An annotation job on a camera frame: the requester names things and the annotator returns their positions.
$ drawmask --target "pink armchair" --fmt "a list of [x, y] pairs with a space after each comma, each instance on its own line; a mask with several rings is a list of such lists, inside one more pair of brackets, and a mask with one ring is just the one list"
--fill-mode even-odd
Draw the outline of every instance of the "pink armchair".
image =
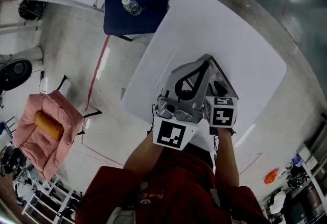
[[[51, 137], [34, 123], [38, 111], [62, 125], [64, 131], [60, 140]], [[13, 143], [49, 181], [63, 163], [83, 121], [84, 117], [58, 90], [47, 95], [31, 94], [18, 123]]]

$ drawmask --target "white floor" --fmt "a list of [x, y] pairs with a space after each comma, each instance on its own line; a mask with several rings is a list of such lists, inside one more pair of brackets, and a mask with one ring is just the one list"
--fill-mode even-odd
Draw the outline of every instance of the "white floor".
[[[276, 49], [287, 63], [287, 73], [252, 131], [235, 147], [241, 184], [249, 186], [258, 199], [284, 186], [285, 179], [265, 185], [265, 175], [281, 170], [292, 159], [299, 145], [313, 134], [324, 105], [319, 87], [300, 51], [283, 29], [270, 20], [247, 12], [232, 0], [221, 0], [248, 21]], [[5, 2], [0, 12], [2, 24], [16, 22], [17, 2]], [[82, 114], [97, 61], [105, 42], [103, 15], [51, 4], [42, 28], [0, 36], [2, 54], [20, 51], [39, 44], [44, 50], [44, 80], [40, 90], [51, 92], [63, 75], [71, 82], [67, 98]], [[151, 35], [127, 42], [110, 37], [101, 74], [92, 92], [92, 108], [102, 115], [91, 117], [83, 136], [77, 136], [60, 172], [71, 187], [85, 191], [102, 165], [121, 167], [133, 149], [145, 138], [149, 125], [121, 108], [122, 88], [126, 88], [149, 43]], [[39, 91], [39, 72], [3, 96], [7, 119], [20, 118], [29, 94]]]

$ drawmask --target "red shirt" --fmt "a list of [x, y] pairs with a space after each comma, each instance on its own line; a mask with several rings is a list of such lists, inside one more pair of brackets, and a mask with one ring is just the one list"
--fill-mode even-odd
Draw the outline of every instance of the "red shirt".
[[180, 151], [163, 151], [140, 191], [141, 181], [125, 169], [101, 167], [79, 203], [76, 223], [106, 223], [116, 207], [135, 206], [136, 223], [270, 223], [248, 187], [219, 195], [217, 206], [211, 168]]

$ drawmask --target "yellow pillow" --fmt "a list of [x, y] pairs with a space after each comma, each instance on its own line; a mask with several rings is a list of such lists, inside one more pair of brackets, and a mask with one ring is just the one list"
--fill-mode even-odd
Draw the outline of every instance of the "yellow pillow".
[[62, 125], [47, 116], [44, 112], [36, 112], [34, 123], [56, 140], [61, 139], [63, 135]]

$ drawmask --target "orange plastic bag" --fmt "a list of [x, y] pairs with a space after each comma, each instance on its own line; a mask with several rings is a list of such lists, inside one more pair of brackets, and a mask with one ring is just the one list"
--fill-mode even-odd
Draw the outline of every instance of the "orange plastic bag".
[[274, 169], [273, 171], [269, 172], [267, 176], [265, 177], [265, 184], [271, 184], [275, 181], [277, 174], [278, 174], [279, 168]]

